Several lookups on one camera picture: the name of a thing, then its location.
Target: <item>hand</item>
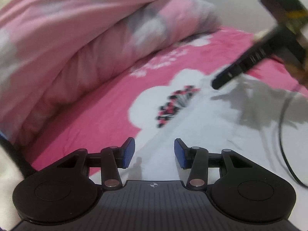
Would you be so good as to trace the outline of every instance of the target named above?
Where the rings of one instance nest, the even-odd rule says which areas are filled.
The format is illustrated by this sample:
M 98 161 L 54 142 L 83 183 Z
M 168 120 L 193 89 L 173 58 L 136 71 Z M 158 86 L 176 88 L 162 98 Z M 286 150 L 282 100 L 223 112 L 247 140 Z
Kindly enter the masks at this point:
M 261 39 L 264 35 L 266 35 L 269 32 L 269 30 L 261 31 L 254 35 L 252 41 L 257 42 L 259 39 Z M 308 44 L 307 41 L 304 40 L 304 37 L 301 37 L 298 39 L 299 42 L 302 42 L 302 46 L 306 47 L 307 53 L 308 53 Z M 308 56 L 305 60 L 305 66 L 304 69 L 300 69 L 293 65 L 292 63 L 284 63 L 285 69 L 289 72 L 289 74 L 298 82 L 300 82 L 302 85 L 304 85 L 306 88 L 308 88 Z

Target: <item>black cable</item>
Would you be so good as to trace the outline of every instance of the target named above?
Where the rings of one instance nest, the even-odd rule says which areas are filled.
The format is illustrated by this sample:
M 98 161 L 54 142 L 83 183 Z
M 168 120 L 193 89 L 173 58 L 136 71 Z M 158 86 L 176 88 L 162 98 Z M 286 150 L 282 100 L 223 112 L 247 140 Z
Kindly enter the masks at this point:
M 298 92 L 299 89 L 301 88 L 301 83 L 299 83 L 298 85 L 296 85 L 296 87 L 293 89 L 293 92 Z M 281 114 L 280 114 L 280 118 L 279 118 L 279 123 L 278 123 L 278 136 L 279 136 L 279 146 L 280 146 L 280 152 L 282 154 L 282 157 L 284 159 L 284 162 L 285 164 L 287 165 L 287 168 L 289 170 L 289 172 L 291 173 L 291 175 L 293 176 L 293 178 L 296 180 L 296 182 L 301 185 L 302 187 L 304 188 L 308 188 L 308 186 L 306 184 L 304 184 L 297 176 L 296 174 L 294 173 L 293 169 L 291 168 L 290 166 L 290 163 L 288 162 L 288 159 L 287 157 L 285 156 L 285 152 L 283 150 L 283 147 L 282 147 L 282 139 L 281 139 L 281 133 L 282 133 L 282 123 L 284 121 L 284 118 L 285 118 L 285 113 L 286 113 L 286 110 L 287 108 L 289 107 L 290 105 L 290 102 L 294 99 L 296 93 L 291 93 L 289 95 L 289 97 L 286 98 L 283 106 L 282 106 L 282 109 L 281 109 Z

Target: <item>pink bedsheet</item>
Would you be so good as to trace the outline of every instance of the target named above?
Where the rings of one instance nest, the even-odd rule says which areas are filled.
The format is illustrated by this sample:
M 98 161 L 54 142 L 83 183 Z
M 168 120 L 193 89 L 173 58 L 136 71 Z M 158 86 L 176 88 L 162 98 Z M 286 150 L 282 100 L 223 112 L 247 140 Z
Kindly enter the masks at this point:
M 246 50 L 251 45 L 251 37 L 239 30 L 222 28 L 138 61 L 115 79 L 63 109 L 33 145 L 25 149 L 26 159 L 36 169 L 42 169 L 79 148 L 98 152 L 107 146 L 120 146 L 127 137 L 135 137 L 140 131 L 135 119 L 144 113 L 152 114 L 153 118 L 159 114 L 156 106 L 144 108 L 143 112 L 130 111 L 143 91 L 168 85 L 183 69 L 211 74 Z M 273 60 L 264 61 L 249 74 L 273 88 L 291 90 L 297 84 L 283 65 Z M 183 84 L 190 85 L 183 81 L 178 85 L 179 90 L 183 89 Z M 308 96 L 306 89 L 301 92 Z

